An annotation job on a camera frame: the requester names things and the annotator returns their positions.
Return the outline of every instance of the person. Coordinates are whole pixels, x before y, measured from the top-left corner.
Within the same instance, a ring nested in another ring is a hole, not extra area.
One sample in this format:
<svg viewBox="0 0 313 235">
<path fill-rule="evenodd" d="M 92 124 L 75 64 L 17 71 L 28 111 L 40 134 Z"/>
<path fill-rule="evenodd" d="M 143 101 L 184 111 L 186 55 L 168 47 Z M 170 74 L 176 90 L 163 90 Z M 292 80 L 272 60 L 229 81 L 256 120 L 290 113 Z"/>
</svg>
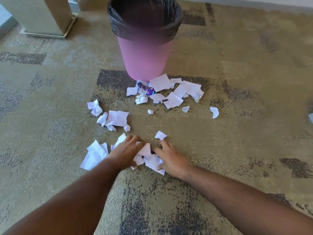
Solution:
<svg viewBox="0 0 313 235">
<path fill-rule="evenodd" d="M 107 158 L 73 184 L 18 221 L 4 234 L 93 234 L 117 175 L 136 166 L 135 155 L 146 142 L 127 136 Z M 312 234 L 313 219 L 236 180 L 192 166 L 165 140 L 153 151 L 159 169 L 181 179 L 207 198 L 243 234 Z"/>
</svg>

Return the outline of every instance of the carpeted floor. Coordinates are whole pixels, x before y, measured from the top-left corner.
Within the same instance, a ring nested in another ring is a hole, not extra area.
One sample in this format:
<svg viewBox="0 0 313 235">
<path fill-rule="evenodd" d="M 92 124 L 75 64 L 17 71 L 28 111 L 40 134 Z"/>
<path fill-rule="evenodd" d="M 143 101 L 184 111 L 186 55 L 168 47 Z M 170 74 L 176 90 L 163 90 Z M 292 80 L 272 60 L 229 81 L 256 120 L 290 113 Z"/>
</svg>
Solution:
<svg viewBox="0 0 313 235">
<path fill-rule="evenodd" d="M 205 92 L 184 101 L 185 114 L 126 97 L 134 81 L 104 3 L 92 1 L 67 40 L 20 26 L 0 40 L 0 233 L 83 175 L 95 139 L 123 133 L 96 124 L 86 105 L 96 98 L 104 111 L 130 112 L 131 134 L 156 145 L 161 130 L 193 164 L 313 215 L 313 16 L 179 1 L 164 72 Z M 140 166 L 119 175 L 96 234 L 240 233 L 183 182 Z"/>
</svg>

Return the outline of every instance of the finger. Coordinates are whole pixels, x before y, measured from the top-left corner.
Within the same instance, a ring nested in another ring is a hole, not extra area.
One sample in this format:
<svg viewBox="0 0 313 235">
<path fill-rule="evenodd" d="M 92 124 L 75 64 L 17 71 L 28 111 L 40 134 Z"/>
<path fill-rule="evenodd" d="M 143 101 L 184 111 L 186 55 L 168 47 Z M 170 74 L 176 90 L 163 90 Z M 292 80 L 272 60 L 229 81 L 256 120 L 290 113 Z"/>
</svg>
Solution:
<svg viewBox="0 0 313 235">
<path fill-rule="evenodd" d="M 173 144 L 171 142 L 167 142 L 168 145 L 171 147 L 171 148 L 174 148 Z"/>
<path fill-rule="evenodd" d="M 140 137 L 139 135 L 135 135 L 132 139 L 131 139 L 131 143 L 136 144 L 136 142 L 140 141 Z"/>
<path fill-rule="evenodd" d="M 159 147 L 155 147 L 152 149 L 152 151 L 154 151 L 161 159 L 163 157 L 163 150 Z"/>
<path fill-rule="evenodd" d="M 132 135 L 128 135 L 128 136 L 125 138 L 124 142 L 129 142 L 132 138 L 133 138 Z"/>
<path fill-rule="evenodd" d="M 146 141 L 143 141 L 139 144 L 136 145 L 136 148 L 137 148 L 137 153 L 147 144 Z"/>
<path fill-rule="evenodd" d="M 170 147 L 170 145 L 168 145 L 168 142 L 165 140 L 161 140 L 159 143 L 162 145 L 163 148 L 169 148 Z"/>
<path fill-rule="evenodd" d="M 163 169 L 163 163 L 159 164 L 156 168 L 158 171 Z"/>
<path fill-rule="evenodd" d="M 135 170 L 138 169 L 137 163 L 136 163 L 135 161 L 133 161 L 133 162 L 131 163 L 131 168 L 132 168 L 132 169 L 135 169 Z"/>
</svg>

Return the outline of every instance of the black plastic liner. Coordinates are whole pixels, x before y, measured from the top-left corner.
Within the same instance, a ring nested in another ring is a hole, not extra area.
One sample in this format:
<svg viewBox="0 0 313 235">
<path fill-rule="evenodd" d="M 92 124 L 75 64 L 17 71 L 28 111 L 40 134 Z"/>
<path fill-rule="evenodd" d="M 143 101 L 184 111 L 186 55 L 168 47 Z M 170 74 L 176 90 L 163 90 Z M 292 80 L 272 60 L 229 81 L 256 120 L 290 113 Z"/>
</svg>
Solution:
<svg viewBox="0 0 313 235">
<path fill-rule="evenodd" d="M 182 8 L 175 0 L 110 0 L 112 30 L 131 41 L 167 43 L 182 23 Z"/>
</svg>

